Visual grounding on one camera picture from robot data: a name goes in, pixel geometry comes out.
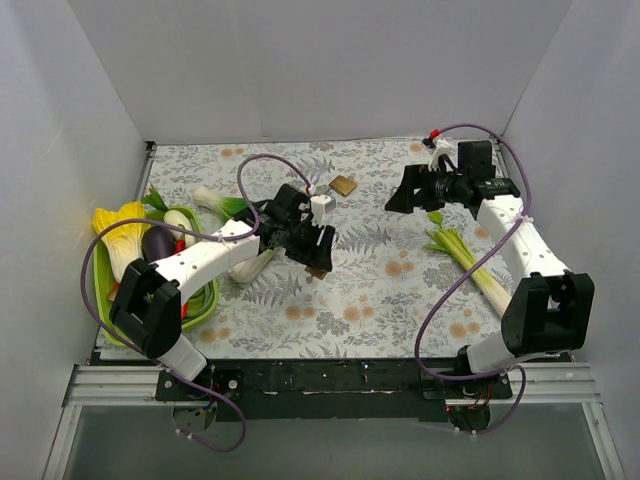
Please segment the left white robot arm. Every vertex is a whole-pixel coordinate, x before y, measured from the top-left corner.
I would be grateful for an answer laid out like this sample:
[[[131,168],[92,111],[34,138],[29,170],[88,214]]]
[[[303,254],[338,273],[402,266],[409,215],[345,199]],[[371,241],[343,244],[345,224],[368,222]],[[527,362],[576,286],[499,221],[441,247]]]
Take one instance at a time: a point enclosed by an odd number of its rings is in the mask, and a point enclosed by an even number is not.
[[[335,208],[327,194],[308,195],[284,184],[271,200],[249,207],[214,233],[180,253],[151,264],[131,262],[111,307],[112,324],[144,356],[179,375],[178,387],[193,400],[213,386],[206,357],[182,333],[186,301],[235,265],[267,249],[282,249],[287,258],[315,270],[332,270],[335,228],[326,223]]]

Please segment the large brass padlock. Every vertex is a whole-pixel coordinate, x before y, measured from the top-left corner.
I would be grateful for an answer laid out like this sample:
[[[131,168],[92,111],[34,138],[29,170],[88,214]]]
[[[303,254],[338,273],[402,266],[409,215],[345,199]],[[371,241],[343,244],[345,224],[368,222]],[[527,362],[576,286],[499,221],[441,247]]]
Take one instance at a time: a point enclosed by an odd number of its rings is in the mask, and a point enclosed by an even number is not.
[[[342,197],[349,196],[358,186],[357,182],[350,177],[343,175],[337,175],[335,178],[329,181],[326,185],[318,187],[318,193],[320,195],[339,195]]]

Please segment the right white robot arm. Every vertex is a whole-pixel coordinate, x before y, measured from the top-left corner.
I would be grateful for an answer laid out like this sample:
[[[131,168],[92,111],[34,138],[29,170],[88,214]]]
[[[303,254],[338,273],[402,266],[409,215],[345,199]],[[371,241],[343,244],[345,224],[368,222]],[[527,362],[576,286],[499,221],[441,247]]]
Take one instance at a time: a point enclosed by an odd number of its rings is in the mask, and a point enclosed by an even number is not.
[[[515,286],[498,332],[460,349],[451,373],[427,372],[452,381],[460,395],[471,398],[486,389],[489,378],[521,361],[582,348],[595,286],[588,274],[572,272],[546,245],[516,184],[497,176],[490,141],[453,143],[434,132],[423,143],[430,162],[404,169],[386,210],[409,214],[463,205],[490,234]]]

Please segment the medium brass padlock with keys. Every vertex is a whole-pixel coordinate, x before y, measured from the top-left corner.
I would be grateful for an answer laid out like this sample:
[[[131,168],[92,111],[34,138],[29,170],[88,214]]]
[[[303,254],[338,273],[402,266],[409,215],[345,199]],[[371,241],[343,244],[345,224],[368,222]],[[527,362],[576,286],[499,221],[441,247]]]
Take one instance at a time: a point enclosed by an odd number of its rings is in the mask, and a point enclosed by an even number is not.
[[[307,274],[306,281],[312,283],[315,279],[323,280],[327,275],[327,271],[323,269],[316,269],[312,267],[306,267],[305,272]]]

